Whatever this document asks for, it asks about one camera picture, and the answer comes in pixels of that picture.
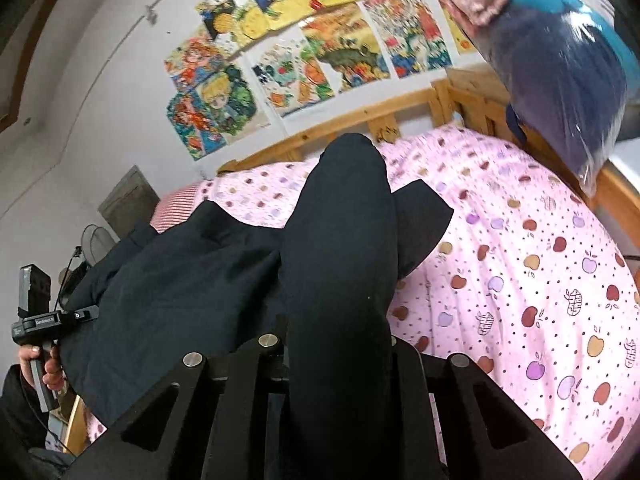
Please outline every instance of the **pink bedsheet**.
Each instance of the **pink bedsheet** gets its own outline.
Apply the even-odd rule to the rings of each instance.
[[[640,414],[640,298],[615,243],[508,142],[444,126],[379,149],[392,190],[421,178],[455,211],[440,246],[398,283],[392,333],[421,352],[471,356],[593,479]],[[192,186],[162,200],[152,225],[215,200],[241,221],[283,227],[316,162]]]

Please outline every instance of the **silver screw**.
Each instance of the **silver screw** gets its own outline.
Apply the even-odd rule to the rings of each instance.
[[[464,354],[455,354],[451,357],[451,364],[458,368],[466,368],[469,366],[469,358]]]
[[[260,346],[264,346],[265,348],[269,348],[271,346],[275,346],[278,344],[278,336],[273,334],[264,334],[258,338],[258,343]]]
[[[202,355],[197,352],[189,352],[182,358],[182,362],[185,366],[189,368],[193,368],[194,366],[198,366],[202,362]]]

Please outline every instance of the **transparent plastic bag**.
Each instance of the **transparent plastic bag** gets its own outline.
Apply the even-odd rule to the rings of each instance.
[[[593,196],[625,105],[638,93],[640,66],[588,1],[511,0],[473,40],[509,90],[518,121],[537,130]]]

